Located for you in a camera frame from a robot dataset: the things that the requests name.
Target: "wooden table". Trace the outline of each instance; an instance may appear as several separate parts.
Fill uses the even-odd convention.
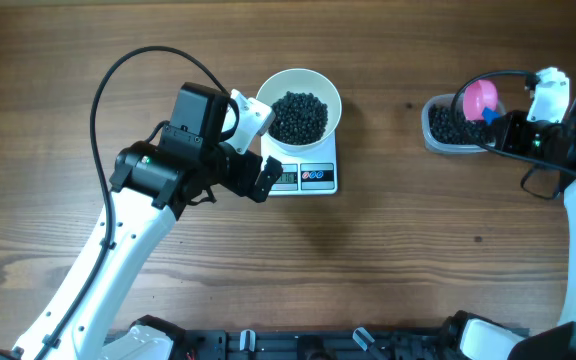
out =
[[[99,215],[88,134],[99,81],[153,44],[189,52],[249,96],[286,68],[329,77],[343,97],[340,191],[258,205],[218,189],[216,205],[188,209],[150,256],[114,328],[145,314],[229,330],[434,326],[459,309],[533,332],[556,323],[562,202],[520,190],[525,164],[429,153],[420,111],[501,68],[558,66],[574,94],[576,1],[1,8],[0,347],[42,311]],[[107,174],[170,116],[185,81],[209,84],[167,54],[116,73],[97,126]],[[499,87],[508,108],[526,109],[519,80]]]

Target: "pink scoop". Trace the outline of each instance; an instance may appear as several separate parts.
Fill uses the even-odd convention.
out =
[[[478,80],[464,93],[464,115],[466,120],[483,120],[485,108],[497,109],[497,88],[488,80]]]

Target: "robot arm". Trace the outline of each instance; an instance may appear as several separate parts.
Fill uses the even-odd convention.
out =
[[[256,135],[265,133],[274,113],[269,106],[246,99],[236,90],[231,98],[239,108],[239,124],[233,110],[226,112],[226,104],[231,100],[220,92],[187,83],[179,93],[159,145],[140,141],[122,150],[110,178],[116,223],[105,224],[106,211],[102,209],[64,282],[42,314],[17,340],[13,354],[34,359],[40,352],[86,281],[106,226],[115,227],[109,254],[47,358],[95,359],[100,355],[108,329],[139,270],[171,231],[184,208],[198,204],[193,199],[202,191],[208,193],[207,200],[214,202],[210,186],[222,184],[239,196],[256,202],[266,200],[282,173],[281,164],[269,158],[260,174],[261,157],[247,148]],[[219,142],[223,130],[231,128],[234,133]],[[121,341],[113,343],[103,357],[125,358],[128,351],[148,359],[168,358],[170,338],[154,329],[141,330],[150,331],[147,341],[139,341],[136,348],[122,346]],[[133,338],[137,337],[134,334],[126,337]]]

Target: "bowl of black beans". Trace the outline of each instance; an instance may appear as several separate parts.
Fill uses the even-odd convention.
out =
[[[267,136],[282,150],[312,149],[334,133],[341,119],[337,88],[320,73],[289,69],[270,77],[257,100],[272,106],[275,121]]]
[[[468,121],[463,113],[463,100],[457,101],[457,121],[455,125],[450,115],[450,105],[454,94],[435,96],[428,100],[421,110],[421,128],[424,133],[426,148],[439,154],[471,154],[486,151],[473,143],[494,146],[492,129],[483,120]],[[496,112],[505,114],[506,109],[499,101]]]

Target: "white scale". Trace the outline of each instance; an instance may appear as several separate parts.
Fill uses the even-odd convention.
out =
[[[269,195],[330,195],[337,192],[335,134],[312,149],[290,153],[280,149],[266,134],[261,137],[261,156],[279,160],[284,172]]]

